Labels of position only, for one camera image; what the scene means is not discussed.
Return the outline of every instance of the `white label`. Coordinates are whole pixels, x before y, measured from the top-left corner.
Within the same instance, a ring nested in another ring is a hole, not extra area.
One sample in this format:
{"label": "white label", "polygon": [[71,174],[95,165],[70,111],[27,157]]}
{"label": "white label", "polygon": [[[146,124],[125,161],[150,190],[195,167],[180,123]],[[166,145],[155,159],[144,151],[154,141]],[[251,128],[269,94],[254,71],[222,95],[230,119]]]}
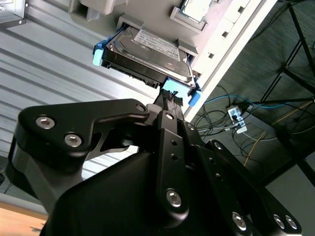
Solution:
{"label": "white label", "polygon": [[154,34],[151,34],[142,29],[135,36],[134,40],[160,53],[163,53],[170,58],[180,61],[178,48],[174,44],[167,42],[164,39],[155,36]]}

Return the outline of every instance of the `floor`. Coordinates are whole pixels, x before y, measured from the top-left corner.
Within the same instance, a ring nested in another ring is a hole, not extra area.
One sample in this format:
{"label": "floor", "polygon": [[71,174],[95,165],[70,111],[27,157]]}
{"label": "floor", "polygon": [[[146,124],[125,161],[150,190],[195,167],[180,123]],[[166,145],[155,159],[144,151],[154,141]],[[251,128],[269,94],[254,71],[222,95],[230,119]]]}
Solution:
{"label": "floor", "polygon": [[[279,8],[283,9],[285,3],[276,3],[275,7],[269,13],[263,24],[259,27],[258,32],[272,19]],[[304,1],[294,6],[295,13],[299,20],[300,26],[306,38],[309,47],[314,47],[315,42],[315,2],[311,0]],[[249,42],[238,58],[234,61],[230,69],[227,71],[223,79],[220,81],[219,86],[223,87],[229,94],[240,95],[250,101],[259,101],[271,82],[274,80],[281,65],[286,61],[294,46],[298,41],[298,34],[294,27],[289,11],[285,11],[262,35],[255,40]],[[312,57],[315,58],[315,50],[310,49]],[[315,78],[312,78],[312,72],[308,66],[308,61],[303,49],[300,49],[295,60],[291,64],[291,71],[301,74],[301,78],[315,83]],[[217,87],[211,94],[209,99],[221,95],[226,95],[226,92]],[[274,91],[269,96],[268,100],[275,99],[291,99],[311,97],[312,94],[305,90],[303,87],[295,83],[289,77],[283,77]],[[241,99],[231,98],[231,103],[241,102]],[[294,103],[294,106],[302,106],[305,103]],[[218,99],[205,105],[206,111],[221,110],[226,112],[228,107],[228,98]],[[289,106],[282,106],[274,109],[259,108],[255,111],[254,115],[268,124],[272,124],[284,114],[295,110]],[[310,106],[308,112],[315,112],[315,106]],[[288,118],[278,122],[274,127],[277,129],[292,130],[296,125],[297,118],[301,116],[302,112],[295,112]],[[213,121],[222,118],[222,112],[213,112],[210,115]],[[299,123],[294,131],[301,131],[315,124],[315,117],[307,118]],[[230,126],[231,122],[228,119],[225,126]],[[297,135],[297,141],[301,141],[301,145],[309,144],[309,141],[314,141],[312,134],[315,129]],[[232,132],[226,131],[217,135],[205,137],[208,139],[217,139],[222,142],[237,158],[245,163],[246,157],[241,156],[240,148],[232,140]],[[262,130],[256,128],[254,125],[248,124],[247,133],[252,137],[258,138]],[[240,145],[244,142],[243,147],[251,142],[255,142],[247,138],[244,134],[235,134],[235,141]],[[247,146],[245,151],[248,153],[253,144]],[[290,157],[284,148],[280,145],[278,140],[259,142],[251,154],[251,159],[247,162],[246,167],[258,178],[263,178],[273,172],[276,168],[282,165]]]}

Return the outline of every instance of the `white power strip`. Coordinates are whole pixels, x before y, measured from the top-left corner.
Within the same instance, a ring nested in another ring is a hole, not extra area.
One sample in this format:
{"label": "white power strip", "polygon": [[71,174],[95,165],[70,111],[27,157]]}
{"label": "white power strip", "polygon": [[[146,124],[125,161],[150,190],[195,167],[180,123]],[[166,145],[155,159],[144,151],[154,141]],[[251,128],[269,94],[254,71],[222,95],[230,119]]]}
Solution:
{"label": "white power strip", "polygon": [[241,110],[238,106],[232,106],[227,108],[227,112],[230,115],[233,124],[237,125],[235,127],[236,133],[240,134],[247,131],[245,121],[241,117]]}

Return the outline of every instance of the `wooden surface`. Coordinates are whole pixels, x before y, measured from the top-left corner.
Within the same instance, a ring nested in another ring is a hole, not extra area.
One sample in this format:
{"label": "wooden surface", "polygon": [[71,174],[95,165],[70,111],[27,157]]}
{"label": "wooden surface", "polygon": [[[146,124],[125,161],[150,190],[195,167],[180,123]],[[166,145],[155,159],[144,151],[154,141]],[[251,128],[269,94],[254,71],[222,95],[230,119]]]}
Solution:
{"label": "wooden surface", "polygon": [[0,236],[37,236],[47,216],[0,203]]}

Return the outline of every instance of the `metal panel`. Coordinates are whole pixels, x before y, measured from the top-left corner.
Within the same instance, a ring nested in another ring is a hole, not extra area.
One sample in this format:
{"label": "metal panel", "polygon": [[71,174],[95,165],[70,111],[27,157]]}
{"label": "metal panel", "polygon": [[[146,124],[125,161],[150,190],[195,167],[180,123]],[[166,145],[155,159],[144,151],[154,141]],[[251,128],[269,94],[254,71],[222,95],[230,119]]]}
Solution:
{"label": "metal panel", "polygon": [[198,80],[203,93],[194,107],[184,107],[185,120],[192,121],[276,2],[277,0],[249,1],[226,39],[221,44],[215,44],[220,49],[220,55],[217,55],[211,64],[207,59],[199,59],[200,62],[206,63],[207,68]]}
{"label": "metal panel", "polygon": [[[25,25],[0,32],[0,155],[7,157],[18,113],[26,107],[135,98],[152,103],[158,91],[112,69],[92,64],[105,36],[76,24],[45,1],[31,0]],[[84,164],[83,178],[135,152],[111,153]]]}

